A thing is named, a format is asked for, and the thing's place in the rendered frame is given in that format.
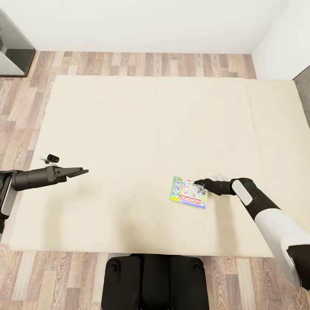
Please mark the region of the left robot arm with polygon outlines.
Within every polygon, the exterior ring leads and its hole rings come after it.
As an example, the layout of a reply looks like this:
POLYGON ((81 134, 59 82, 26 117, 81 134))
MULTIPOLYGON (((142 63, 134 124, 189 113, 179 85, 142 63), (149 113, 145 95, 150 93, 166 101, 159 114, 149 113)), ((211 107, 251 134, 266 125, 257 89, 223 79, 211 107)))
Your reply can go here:
POLYGON ((89 172, 82 167, 58 167, 53 163, 58 163, 59 157, 47 152, 39 152, 37 159, 43 160, 43 168, 31 171, 0 171, 0 241, 5 219, 10 216, 18 191, 67 182, 67 177, 72 178, 89 172))

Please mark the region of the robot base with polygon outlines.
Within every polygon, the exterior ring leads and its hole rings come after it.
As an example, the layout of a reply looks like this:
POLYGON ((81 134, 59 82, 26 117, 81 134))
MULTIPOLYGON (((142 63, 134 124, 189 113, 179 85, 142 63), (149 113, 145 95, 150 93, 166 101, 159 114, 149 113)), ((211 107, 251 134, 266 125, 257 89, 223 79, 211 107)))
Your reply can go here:
POLYGON ((209 310, 202 256, 109 253, 101 310, 209 310))

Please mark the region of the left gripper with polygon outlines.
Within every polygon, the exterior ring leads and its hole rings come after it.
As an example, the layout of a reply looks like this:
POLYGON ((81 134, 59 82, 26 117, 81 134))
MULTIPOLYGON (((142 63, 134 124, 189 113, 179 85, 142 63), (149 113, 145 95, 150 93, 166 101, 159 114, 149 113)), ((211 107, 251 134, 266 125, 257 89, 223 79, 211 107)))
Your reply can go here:
POLYGON ((32 188, 38 188, 67 182, 67 177, 72 178, 88 172, 88 169, 84 170, 82 167, 48 166, 31 170, 28 173, 28 182, 32 188))

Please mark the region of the board game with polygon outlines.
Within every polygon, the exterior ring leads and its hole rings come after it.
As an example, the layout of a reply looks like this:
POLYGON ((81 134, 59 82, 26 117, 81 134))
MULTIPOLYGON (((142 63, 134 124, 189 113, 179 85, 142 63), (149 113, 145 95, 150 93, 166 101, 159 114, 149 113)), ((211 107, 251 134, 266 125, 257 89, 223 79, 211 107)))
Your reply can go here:
POLYGON ((174 176, 169 200, 206 209, 208 190, 194 181, 174 176))

